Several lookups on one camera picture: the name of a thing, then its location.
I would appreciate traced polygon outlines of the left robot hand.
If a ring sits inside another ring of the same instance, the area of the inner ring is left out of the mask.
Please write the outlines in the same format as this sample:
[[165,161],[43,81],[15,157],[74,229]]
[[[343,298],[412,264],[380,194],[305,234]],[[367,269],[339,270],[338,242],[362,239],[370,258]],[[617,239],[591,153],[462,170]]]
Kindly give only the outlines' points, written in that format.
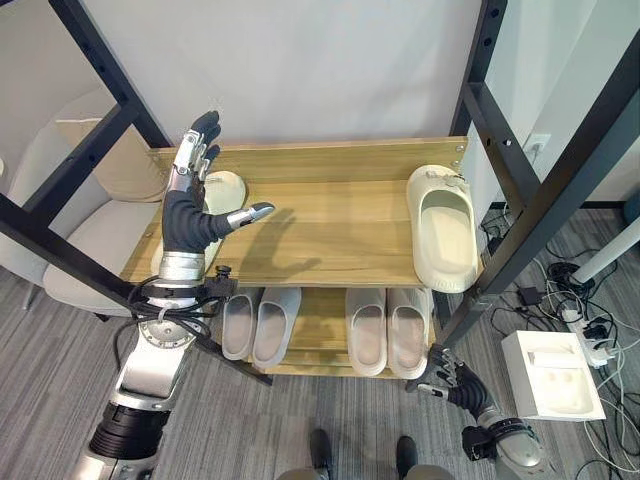
[[165,282],[202,283],[206,248],[232,232],[274,212],[269,202],[210,214],[204,211],[205,179],[220,153],[214,140],[221,132],[219,113],[197,118],[179,145],[162,204],[163,254],[158,276]]

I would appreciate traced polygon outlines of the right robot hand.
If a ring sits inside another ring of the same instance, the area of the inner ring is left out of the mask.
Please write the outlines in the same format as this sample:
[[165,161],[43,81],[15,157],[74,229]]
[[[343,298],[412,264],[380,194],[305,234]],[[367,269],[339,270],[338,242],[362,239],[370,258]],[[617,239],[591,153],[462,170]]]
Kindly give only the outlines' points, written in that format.
[[449,348],[431,345],[428,366],[436,367],[436,376],[445,386],[430,384],[427,371],[416,379],[408,380],[407,392],[423,391],[468,411],[477,420],[487,410],[497,410],[498,405],[480,377]]

